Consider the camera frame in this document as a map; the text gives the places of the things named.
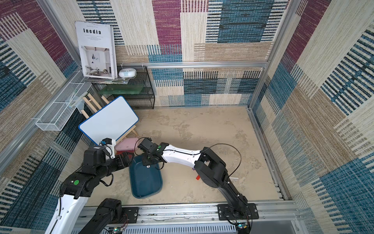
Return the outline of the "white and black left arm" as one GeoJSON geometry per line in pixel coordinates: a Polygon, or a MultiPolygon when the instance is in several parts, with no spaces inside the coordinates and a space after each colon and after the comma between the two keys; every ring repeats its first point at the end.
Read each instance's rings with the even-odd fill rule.
{"type": "MultiPolygon", "coordinates": [[[[83,163],[79,169],[69,175],[59,189],[56,211],[46,229],[47,234],[70,234],[79,215],[91,197],[95,187],[107,176],[129,167],[133,154],[123,153],[109,156],[110,150],[95,146],[84,152],[83,163]]],[[[117,199],[104,199],[94,216],[81,229],[82,234],[100,234],[110,223],[126,221],[127,214],[122,210],[122,203],[117,199]]]]}

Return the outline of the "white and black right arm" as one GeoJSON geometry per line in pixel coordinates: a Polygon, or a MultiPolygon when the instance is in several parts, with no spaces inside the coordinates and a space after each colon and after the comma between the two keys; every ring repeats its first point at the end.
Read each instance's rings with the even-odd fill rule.
{"type": "Polygon", "coordinates": [[[146,137],[137,148],[143,152],[141,157],[144,166],[178,163],[193,168],[207,186],[218,189],[227,200],[229,219],[258,218],[255,206],[249,204],[246,197],[236,189],[231,182],[226,163],[214,153],[211,147],[193,151],[177,148],[164,142],[158,145],[146,137]]]}

